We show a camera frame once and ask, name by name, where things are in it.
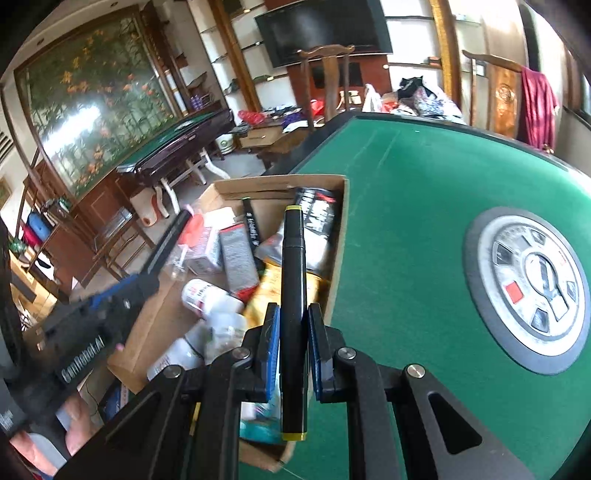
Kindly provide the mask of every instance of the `white bottle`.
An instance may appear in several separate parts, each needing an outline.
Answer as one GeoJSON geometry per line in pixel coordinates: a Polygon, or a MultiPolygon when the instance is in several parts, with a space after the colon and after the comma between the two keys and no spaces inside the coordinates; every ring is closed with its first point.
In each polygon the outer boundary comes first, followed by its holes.
{"type": "Polygon", "coordinates": [[[246,319],[239,313],[213,312],[207,327],[211,340],[205,347],[205,364],[211,364],[218,356],[242,345],[246,332],[246,319]]]}
{"type": "Polygon", "coordinates": [[[148,369],[148,380],[152,380],[169,365],[180,365],[185,370],[203,365],[205,345],[209,336],[210,329],[205,322],[197,322],[183,337],[177,338],[148,369]]]}
{"type": "Polygon", "coordinates": [[[205,320],[209,320],[213,312],[239,313],[244,308],[244,304],[227,291],[199,278],[190,280],[184,286],[181,298],[189,310],[205,320]]]}

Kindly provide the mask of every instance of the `wooden chair back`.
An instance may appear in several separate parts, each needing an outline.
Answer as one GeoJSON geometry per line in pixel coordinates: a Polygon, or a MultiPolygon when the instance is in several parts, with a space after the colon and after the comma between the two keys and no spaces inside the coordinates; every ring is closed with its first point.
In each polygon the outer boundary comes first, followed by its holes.
{"type": "Polygon", "coordinates": [[[304,85],[306,86],[306,117],[308,119],[308,127],[314,128],[314,116],[312,115],[312,108],[310,102],[312,100],[310,93],[310,60],[321,58],[322,66],[324,68],[324,121],[328,121],[335,117],[338,113],[337,106],[339,104],[339,59],[338,56],[343,57],[343,90],[345,91],[345,111],[349,110],[349,55],[355,51],[353,45],[344,47],[342,45],[325,45],[317,47],[314,50],[304,51],[300,50],[298,54],[302,58],[301,74],[304,85]]]}
{"type": "Polygon", "coordinates": [[[496,55],[476,54],[462,50],[472,61],[470,70],[470,125],[476,122],[476,62],[486,62],[489,80],[486,129],[506,137],[515,138],[519,128],[521,109],[522,66],[496,55]]]}

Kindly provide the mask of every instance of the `black pen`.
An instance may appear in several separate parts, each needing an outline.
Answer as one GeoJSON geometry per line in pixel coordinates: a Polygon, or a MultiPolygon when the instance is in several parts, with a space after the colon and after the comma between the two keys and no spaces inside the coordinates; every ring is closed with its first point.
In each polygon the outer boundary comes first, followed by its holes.
{"type": "Polygon", "coordinates": [[[305,440],[307,432],[308,334],[304,314],[306,248],[299,205],[285,209],[281,272],[280,387],[283,440],[305,440]]]}

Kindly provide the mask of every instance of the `yellow marker cap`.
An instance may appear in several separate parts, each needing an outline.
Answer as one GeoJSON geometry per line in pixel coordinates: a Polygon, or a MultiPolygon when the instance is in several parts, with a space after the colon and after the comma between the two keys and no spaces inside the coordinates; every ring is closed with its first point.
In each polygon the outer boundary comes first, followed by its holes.
{"type": "Polygon", "coordinates": [[[282,433],[281,438],[286,442],[302,442],[306,439],[307,432],[303,433],[282,433]]]}

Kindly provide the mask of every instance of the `person's hand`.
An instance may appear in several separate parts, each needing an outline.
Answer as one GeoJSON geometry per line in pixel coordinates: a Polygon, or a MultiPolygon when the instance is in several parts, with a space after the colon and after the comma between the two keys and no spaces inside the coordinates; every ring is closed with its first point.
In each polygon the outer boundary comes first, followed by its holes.
{"type": "MultiPolygon", "coordinates": [[[[64,409],[72,418],[70,430],[66,433],[66,446],[68,451],[74,455],[94,435],[95,427],[90,420],[88,405],[78,392],[66,400],[64,409]]],[[[57,468],[40,452],[28,433],[17,433],[12,437],[10,443],[41,472],[51,476],[56,474],[57,468]]]]}

